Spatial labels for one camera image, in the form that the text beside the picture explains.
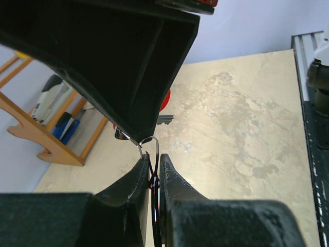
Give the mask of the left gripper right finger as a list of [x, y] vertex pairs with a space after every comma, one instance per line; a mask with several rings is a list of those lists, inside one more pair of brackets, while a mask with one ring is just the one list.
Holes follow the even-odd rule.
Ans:
[[160, 157], [161, 241], [165, 246], [305, 246], [292, 211], [275, 200], [210, 200]]

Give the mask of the silver key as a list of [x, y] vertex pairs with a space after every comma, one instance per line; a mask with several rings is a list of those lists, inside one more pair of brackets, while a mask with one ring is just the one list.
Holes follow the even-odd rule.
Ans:
[[161, 125], [161, 124], [168, 125], [169, 123], [172, 122], [173, 119], [174, 119], [173, 115], [159, 115], [157, 118], [157, 125]]

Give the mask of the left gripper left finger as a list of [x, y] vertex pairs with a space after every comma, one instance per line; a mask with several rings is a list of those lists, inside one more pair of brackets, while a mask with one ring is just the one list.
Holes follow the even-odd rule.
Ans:
[[144, 246], [149, 164], [97, 194], [1, 194], [1, 246]]

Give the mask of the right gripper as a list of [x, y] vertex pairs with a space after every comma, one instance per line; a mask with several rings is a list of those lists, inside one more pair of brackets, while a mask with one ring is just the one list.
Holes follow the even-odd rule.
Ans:
[[155, 3], [181, 11], [212, 15], [218, 0], [156, 0]]

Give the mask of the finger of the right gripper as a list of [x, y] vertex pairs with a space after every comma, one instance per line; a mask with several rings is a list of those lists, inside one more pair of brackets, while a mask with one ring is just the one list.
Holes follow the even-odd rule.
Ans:
[[1, 1], [1, 44], [50, 67], [143, 140], [155, 132], [199, 20], [147, 1]]

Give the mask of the large silver keyring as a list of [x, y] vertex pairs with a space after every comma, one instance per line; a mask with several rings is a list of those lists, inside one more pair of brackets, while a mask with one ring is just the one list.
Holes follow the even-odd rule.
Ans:
[[141, 158], [143, 158], [142, 145], [151, 140], [155, 141], [156, 144], [156, 155], [155, 155], [155, 165], [153, 166], [150, 162], [148, 164], [150, 170], [149, 179], [149, 189], [151, 190], [151, 217], [152, 217], [152, 231], [153, 231], [153, 241], [154, 246], [162, 246], [161, 242], [161, 231], [160, 231], [160, 215], [159, 215], [159, 189], [160, 189], [160, 179], [158, 177], [158, 167], [159, 167], [159, 141], [156, 137], [150, 136], [138, 143], [138, 150]]

